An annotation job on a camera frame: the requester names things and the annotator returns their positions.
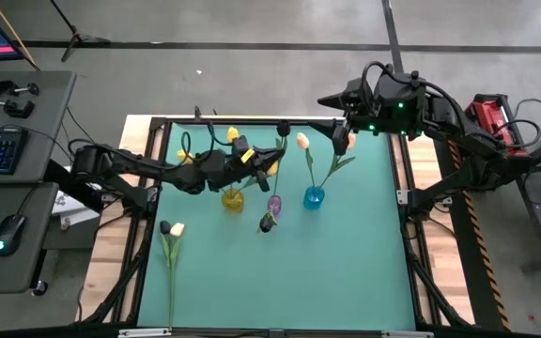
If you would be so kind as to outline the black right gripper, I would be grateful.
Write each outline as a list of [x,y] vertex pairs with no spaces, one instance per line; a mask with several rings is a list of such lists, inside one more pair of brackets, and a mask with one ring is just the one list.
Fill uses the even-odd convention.
[[308,125],[332,141],[334,155],[345,155],[349,145],[349,126],[355,131],[399,134],[410,139],[423,131],[421,115],[426,98],[424,78],[419,72],[383,71],[372,90],[363,78],[348,81],[346,88],[317,100],[321,106],[351,111],[347,121],[311,121]]

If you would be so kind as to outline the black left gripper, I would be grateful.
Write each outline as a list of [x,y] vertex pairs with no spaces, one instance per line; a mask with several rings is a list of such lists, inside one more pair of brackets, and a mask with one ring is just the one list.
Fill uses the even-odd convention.
[[[206,183],[211,191],[219,191],[246,177],[252,177],[262,192],[270,190],[268,182],[268,165],[251,164],[252,158],[243,161],[241,158],[252,150],[247,138],[242,135],[230,143],[231,150],[226,153],[221,149],[213,149],[199,156],[199,170],[203,173]],[[283,158],[285,151],[281,147],[259,148],[255,147],[255,156],[262,163],[275,163]]]

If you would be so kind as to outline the peach artificial tulip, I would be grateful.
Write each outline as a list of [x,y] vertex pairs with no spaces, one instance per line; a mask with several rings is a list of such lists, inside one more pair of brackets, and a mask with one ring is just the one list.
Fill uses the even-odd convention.
[[345,137],[338,138],[333,145],[334,153],[332,156],[332,162],[327,175],[320,184],[321,187],[323,187],[327,180],[338,170],[355,160],[354,157],[345,158],[347,152],[352,150],[356,145],[356,135],[353,132],[349,132]]

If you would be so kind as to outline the white artificial tulip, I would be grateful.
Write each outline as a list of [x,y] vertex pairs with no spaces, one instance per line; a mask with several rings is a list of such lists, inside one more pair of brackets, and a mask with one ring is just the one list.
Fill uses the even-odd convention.
[[175,223],[165,235],[165,243],[168,249],[166,256],[169,268],[169,327],[173,327],[175,300],[176,300],[176,275],[181,236],[184,232],[184,223]]

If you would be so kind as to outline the yellow glass vase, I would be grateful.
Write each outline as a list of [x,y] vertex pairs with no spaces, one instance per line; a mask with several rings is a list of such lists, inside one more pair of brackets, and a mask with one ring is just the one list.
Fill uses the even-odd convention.
[[242,213],[244,209],[244,195],[240,189],[227,189],[221,197],[224,209],[231,213]]

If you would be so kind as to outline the blue glass vase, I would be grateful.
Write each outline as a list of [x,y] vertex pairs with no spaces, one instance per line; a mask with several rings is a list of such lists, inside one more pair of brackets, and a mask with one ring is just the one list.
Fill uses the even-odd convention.
[[325,191],[320,186],[310,186],[305,190],[303,206],[308,210],[317,210],[325,198]]

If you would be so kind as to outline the red black equipment case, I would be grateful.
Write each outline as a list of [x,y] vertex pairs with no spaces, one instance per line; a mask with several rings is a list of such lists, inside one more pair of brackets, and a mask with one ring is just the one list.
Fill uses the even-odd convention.
[[477,94],[465,109],[465,115],[478,127],[491,134],[497,146],[512,156],[527,156],[528,152],[514,134],[510,121],[508,96],[504,94]]

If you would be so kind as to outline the white papers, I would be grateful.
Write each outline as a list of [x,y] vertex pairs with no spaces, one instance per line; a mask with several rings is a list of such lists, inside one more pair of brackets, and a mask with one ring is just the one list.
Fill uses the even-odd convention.
[[62,227],[68,228],[77,223],[95,219],[99,216],[99,213],[86,207],[68,194],[58,191],[54,200],[52,215],[59,216]]

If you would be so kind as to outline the black yellow hazard strip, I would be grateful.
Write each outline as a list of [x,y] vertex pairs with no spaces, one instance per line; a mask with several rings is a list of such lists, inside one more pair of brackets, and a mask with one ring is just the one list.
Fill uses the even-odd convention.
[[475,324],[487,330],[510,331],[500,288],[468,190],[463,189],[453,196],[451,220]]

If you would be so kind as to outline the grey keyboard desk top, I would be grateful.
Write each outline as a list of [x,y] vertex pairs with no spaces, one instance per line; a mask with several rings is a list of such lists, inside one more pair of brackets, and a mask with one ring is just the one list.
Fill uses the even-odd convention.
[[15,173],[0,175],[0,183],[32,183],[43,178],[76,79],[71,71],[0,71],[0,81],[11,80],[16,85],[34,83],[39,87],[37,96],[28,94],[15,99],[20,104],[28,100],[35,103],[28,118],[13,118],[0,109],[0,129],[20,126],[28,131]]

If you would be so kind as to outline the black tripod stand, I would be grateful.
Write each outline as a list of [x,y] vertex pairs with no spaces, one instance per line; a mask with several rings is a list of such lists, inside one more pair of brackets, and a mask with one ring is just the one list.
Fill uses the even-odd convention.
[[61,57],[61,61],[63,63],[65,63],[70,58],[72,52],[75,49],[81,47],[85,43],[94,43],[96,46],[109,46],[110,45],[111,41],[107,38],[100,38],[100,37],[95,37],[95,36],[90,36],[90,35],[80,33],[78,28],[70,22],[68,17],[62,11],[59,5],[55,2],[55,0],[49,0],[49,1],[71,32],[70,41],[68,42],[68,46],[66,47],[66,50]]

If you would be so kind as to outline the black c-clamp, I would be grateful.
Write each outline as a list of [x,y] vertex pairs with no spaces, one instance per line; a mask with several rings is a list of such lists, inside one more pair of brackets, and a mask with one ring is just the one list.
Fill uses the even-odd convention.
[[27,92],[33,96],[38,96],[40,92],[39,86],[35,83],[29,83],[25,87],[20,87],[10,80],[0,81],[0,96],[3,94],[9,94],[17,97],[24,92]]
[[14,118],[28,118],[34,111],[35,104],[29,100],[23,107],[20,107],[12,100],[0,101],[4,112]]

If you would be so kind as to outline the black computer mouse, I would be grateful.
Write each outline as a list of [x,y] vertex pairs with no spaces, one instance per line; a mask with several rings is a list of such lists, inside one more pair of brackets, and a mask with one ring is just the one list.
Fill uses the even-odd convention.
[[8,215],[0,222],[0,256],[14,254],[21,243],[26,217],[21,214]]

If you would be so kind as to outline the yellow diagonal pole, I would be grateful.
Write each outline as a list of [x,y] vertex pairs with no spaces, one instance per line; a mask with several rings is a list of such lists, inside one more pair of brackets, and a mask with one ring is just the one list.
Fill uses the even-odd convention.
[[8,18],[6,17],[6,15],[3,13],[3,11],[1,9],[0,9],[0,18],[5,23],[8,30],[11,32],[11,34],[14,37],[14,39],[16,40],[16,42],[20,45],[21,50],[22,50],[22,54],[24,56],[24,59],[30,64],[30,66],[34,70],[40,71],[40,68],[37,66],[37,64],[35,62],[35,59],[33,58],[32,54],[28,51],[28,49],[26,48],[25,44],[23,43],[21,37],[18,35],[18,33],[16,32],[14,27],[11,25]]

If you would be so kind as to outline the silver frame bracket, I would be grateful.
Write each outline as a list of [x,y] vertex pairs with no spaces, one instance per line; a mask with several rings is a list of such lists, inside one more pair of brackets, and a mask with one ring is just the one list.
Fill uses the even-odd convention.
[[429,331],[383,330],[381,338],[434,338],[434,333]]
[[117,338],[166,338],[171,337],[168,328],[126,329],[118,332]]

